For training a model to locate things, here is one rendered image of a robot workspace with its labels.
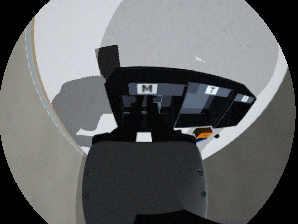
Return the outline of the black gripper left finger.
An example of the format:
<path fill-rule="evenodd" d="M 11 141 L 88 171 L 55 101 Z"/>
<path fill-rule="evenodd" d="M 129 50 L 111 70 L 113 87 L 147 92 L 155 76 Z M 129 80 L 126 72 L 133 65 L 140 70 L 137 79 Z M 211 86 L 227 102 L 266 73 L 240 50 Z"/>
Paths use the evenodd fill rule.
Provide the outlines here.
<path fill-rule="evenodd" d="M 135 115 L 134 115 L 135 111 Z M 136 95 L 136 104 L 131 102 L 130 114 L 124 123 L 115 128 L 111 133 L 97 134 L 92 137 L 92 144 L 100 141 L 128 141 L 136 142 L 137 133 L 142 125 L 142 95 Z M 135 134 L 135 135 L 134 135 Z M 133 140 L 134 139 L 134 140 Z"/>

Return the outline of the black rack of bins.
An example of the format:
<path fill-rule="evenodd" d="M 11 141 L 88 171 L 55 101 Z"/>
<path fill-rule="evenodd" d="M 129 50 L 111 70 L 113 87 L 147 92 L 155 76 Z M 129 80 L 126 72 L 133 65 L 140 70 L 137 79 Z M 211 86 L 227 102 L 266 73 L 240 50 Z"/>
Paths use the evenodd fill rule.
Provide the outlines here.
<path fill-rule="evenodd" d="M 236 81 L 169 67 L 117 67 L 104 86 L 117 127 L 129 116 L 136 95 L 142 95 L 142 125 L 138 133 L 150 133 L 146 129 L 147 95 L 153 96 L 159 116 L 173 129 L 237 126 L 257 99 Z"/>

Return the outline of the orange box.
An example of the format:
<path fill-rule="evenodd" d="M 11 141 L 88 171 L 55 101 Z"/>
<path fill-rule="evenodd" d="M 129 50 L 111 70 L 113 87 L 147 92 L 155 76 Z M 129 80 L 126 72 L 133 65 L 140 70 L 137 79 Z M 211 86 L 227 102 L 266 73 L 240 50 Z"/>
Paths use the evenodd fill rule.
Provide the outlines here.
<path fill-rule="evenodd" d="M 212 133 L 213 131 L 211 127 L 207 127 L 207 128 L 198 128 L 194 134 L 196 138 L 207 138 Z"/>

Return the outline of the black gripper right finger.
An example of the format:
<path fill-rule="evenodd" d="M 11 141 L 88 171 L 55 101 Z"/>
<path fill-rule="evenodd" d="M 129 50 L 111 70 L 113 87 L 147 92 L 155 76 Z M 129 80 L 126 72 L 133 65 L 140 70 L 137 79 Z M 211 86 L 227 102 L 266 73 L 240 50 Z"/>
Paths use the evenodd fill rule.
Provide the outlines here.
<path fill-rule="evenodd" d="M 178 133 L 164 122 L 164 119 L 159 116 L 158 104 L 153 103 L 152 95 L 147 95 L 146 119 L 152 142 L 187 141 L 196 144 L 195 136 Z"/>

